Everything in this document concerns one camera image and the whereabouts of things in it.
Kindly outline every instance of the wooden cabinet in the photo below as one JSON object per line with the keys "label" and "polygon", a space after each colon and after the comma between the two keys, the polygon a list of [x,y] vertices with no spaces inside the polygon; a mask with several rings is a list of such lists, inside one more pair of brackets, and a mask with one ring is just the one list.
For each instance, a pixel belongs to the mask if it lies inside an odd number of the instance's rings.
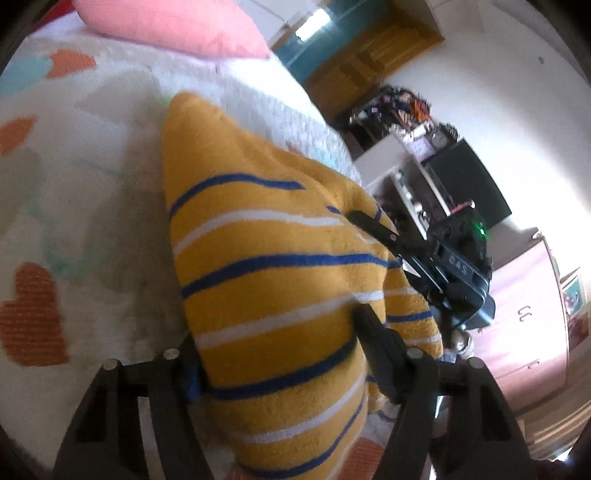
{"label": "wooden cabinet", "polygon": [[473,334],[475,355],[514,410],[566,384],[568,334],[561,291],[543,238],[493,272],[492,326]]}

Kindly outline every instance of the orange heart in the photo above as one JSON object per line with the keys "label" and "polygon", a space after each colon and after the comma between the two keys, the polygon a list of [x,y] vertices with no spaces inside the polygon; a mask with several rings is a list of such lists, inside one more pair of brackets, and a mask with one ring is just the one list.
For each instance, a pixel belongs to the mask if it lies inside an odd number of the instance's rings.
{"label": "orange heart", "polygon": [[45,75],[48,80],[65,77],[70,73],[82,72],[96,68],[93,57],[84,55],[78,51],[61,48],[49,58],[53,61],[53,67]]}
{"label": "orange heart", "polygon": [[31,133],[36,116],[19,117],[0,125],[0,155],[8,155],[24,143]]}
{"label": "orange heart", "polygon": [[361,437],[347,456],[338,480],[371,480],[384,455],[384,448]]}
{"label": "orange heart", "polygon": [[26,262],[15,279],[17,299],[0,308],[0,339],[8,357],[24,367],[68,363],[53,277],[40,265]]}

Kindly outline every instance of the television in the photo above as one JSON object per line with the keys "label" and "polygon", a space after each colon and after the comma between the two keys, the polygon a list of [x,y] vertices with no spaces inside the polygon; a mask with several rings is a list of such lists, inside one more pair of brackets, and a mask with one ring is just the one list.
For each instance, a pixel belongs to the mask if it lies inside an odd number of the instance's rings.
{"label": "television", "polygon": [[501,191],[466,140],[432,156],[426,169],[431,175],[434,173],[434,180],[443,186],[455,205],[473,200],[487,228],[511,214]]}

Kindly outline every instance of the white blanket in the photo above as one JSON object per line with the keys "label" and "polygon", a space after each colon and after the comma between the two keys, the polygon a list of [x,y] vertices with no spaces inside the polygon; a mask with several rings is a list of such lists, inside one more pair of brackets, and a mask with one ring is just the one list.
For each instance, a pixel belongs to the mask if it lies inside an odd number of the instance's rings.
{"label": "white blanket", "polygon": [[[53,24],[0,77],[0,423],[43,466],[105,359],[149,360],[184,335],[160,159],[177,92],[361,182],[280,62],[248,62]],[[231,462],[220,452],[217,478]]]}

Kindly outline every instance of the window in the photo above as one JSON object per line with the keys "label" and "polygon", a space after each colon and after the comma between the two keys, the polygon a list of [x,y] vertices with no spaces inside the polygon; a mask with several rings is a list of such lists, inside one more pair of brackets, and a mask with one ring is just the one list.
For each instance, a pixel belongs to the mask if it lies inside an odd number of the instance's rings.
{"label": "window", "polygon": [[300,28],[298,28],[295,31],[295,34],[301,41],[306,41],[312,36],[314,36],[314,34],[318,32],[318,30],[320,30],[329,22],[330,17],[328,13],[326,13],[326,11],[324,11],[323,9],[319,8],[312,14],[312,16],[308,20],[304,22],[304,24]]}

